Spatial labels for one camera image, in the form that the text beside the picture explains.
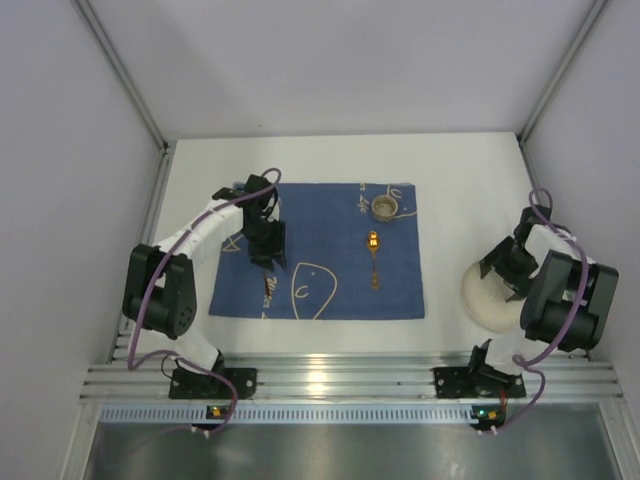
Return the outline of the small beige cup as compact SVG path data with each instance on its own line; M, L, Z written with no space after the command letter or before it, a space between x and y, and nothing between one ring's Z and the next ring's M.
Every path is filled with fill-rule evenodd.
M371 202L371 213L377 222L386 223L392 221L399 209L399 204L390 195L379 195Z

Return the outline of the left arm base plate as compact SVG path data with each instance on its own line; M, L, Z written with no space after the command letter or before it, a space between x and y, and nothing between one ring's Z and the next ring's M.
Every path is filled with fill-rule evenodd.
M226 368L223 376L236 389L239 400L250 398L256 391L258 370L255 368ZM230 400L232 391L209 375L178 367L172 372L168 397L172 400Z

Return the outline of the copper spoon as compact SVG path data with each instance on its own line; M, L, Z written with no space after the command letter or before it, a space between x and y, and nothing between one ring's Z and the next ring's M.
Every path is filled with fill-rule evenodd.
M372 280L371 287L374 291L380 288L378 269L377 269L377 252L380 248L380 239L376 231L370 231L367 236L367 249L372 259Z

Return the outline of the blue cloth placemat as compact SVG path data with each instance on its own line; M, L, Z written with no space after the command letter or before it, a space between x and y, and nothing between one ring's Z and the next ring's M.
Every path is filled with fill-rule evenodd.
M241 234L221 248L208 313L286 320L417 320L426 313L417 225L416 188L409 183L284 183L277 189L286 224L287 269L263 272L248 256ZM395 218L377 222L371 202L390 195ZM380 288L371 287L367 236L380 239Z

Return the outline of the copper fork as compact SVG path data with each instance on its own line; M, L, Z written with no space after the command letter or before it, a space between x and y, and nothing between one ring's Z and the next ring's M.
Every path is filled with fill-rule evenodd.
M271 300L272 294L271 294L271 289L270 289L270 286L269 286L269 281L268 281L268 277L267 277L266 271L263 271L263 283L264 283L264 288L265 288L265 298L267 300Z

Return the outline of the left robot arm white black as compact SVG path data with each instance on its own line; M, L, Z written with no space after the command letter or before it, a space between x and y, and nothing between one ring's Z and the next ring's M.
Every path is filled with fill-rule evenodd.
M250 262L260 271L284 269L286 226L279 216L276 167L251 174L239 188L223 187L198 215L170 237L138 244L128 264L122 314L135 322L127 367L167 357L195 374L222 379L220 350L197 331L196 271L241 234Z

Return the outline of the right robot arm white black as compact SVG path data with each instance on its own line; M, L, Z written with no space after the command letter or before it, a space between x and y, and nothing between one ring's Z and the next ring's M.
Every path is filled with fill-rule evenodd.
M506 389L551 353L588 351L602 337L619 273L589 258L551 213L525 208L513 233L462 277L466 311L497 335L470 356L469 374L481 390Z

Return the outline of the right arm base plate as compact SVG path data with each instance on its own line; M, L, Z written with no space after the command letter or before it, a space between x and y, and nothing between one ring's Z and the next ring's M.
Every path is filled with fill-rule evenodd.
M492 368L471 371L467 366L436 367L433 377L438 399L498 399L502 394L508 399L526 397L521 376L504 374Z

